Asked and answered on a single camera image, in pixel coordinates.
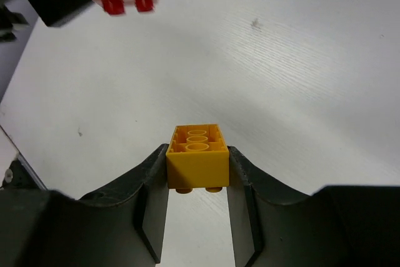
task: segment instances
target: black robot arm part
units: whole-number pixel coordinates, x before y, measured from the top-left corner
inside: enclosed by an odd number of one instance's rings
[[[80,200],[11,182],[0,192],[0,266],[155,266],[167,148]],[[399,188],[329,186],[308,196],[229,152],[236,267],[399,265]]]

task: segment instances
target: white tabletop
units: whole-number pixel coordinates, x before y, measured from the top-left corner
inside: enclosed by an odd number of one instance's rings
[[[141,162],[175,125],[305,193],[400,183],[399,0],[159,0],[39,23],[0,124],[44,183],[74,197]],[[162,267],[233,266],[226,192],[174,191]]]

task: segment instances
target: yellow lego brick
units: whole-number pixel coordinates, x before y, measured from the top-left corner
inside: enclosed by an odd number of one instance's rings
[[[218,192],[229,186],[229,150],[217,124],[177,126],[166,156],[169,189]]]

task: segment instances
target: screw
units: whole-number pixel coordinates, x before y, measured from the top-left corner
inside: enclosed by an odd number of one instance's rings
[[[4,174],[4,180],[6,181],[7,184],[9,184],[13,180],[13,172],[11,169],[7,169],[6,173]]]

